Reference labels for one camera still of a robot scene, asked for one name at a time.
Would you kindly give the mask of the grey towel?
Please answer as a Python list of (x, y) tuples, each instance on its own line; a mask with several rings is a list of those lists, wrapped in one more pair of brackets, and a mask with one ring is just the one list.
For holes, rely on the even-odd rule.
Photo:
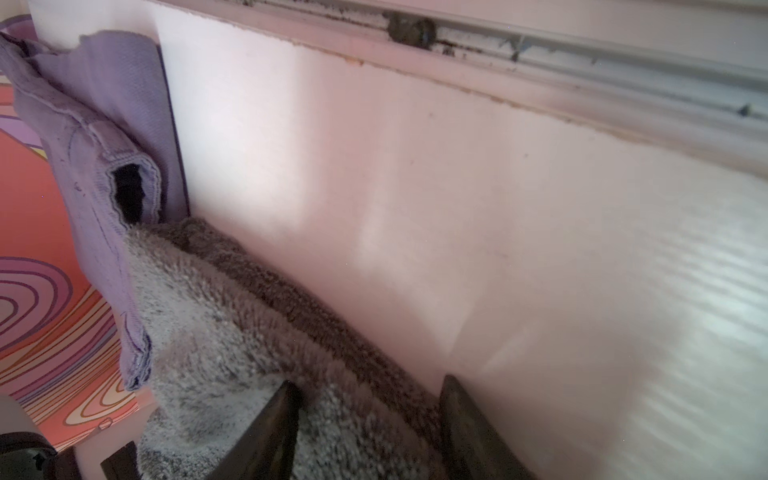
[(301, 286), (210, 224), (125, 238), (157, 401), (147, 479), (203, 479), (284, 382), (301, 391), (296, 479), (442, 479), (436, 397)]

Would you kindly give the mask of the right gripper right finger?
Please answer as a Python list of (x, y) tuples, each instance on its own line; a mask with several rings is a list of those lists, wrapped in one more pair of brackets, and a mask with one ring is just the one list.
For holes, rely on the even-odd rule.
[(439, 397), (441, 455), (449, 479), (533, 479), (470, 394), (446, 375)]

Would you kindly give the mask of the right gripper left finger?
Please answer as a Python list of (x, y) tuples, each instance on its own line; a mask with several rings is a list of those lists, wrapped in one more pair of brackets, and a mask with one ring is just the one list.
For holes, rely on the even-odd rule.
[(284, 381), (232, 449), (206, 476), (210, 480), (290, 479), (302, 393)]

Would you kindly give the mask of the purple trousers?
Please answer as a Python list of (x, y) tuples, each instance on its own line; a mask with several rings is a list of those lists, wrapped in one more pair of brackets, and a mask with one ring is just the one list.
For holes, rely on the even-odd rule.
[(125, 236), (190, 213), (160, 48), (127, 31), (84, 36), (69, 51), (3, 34), (1, 69), (47, 155), (80, 268), (113, 310), (123, 383), (139, 389), (152, 344), (135, 306)]

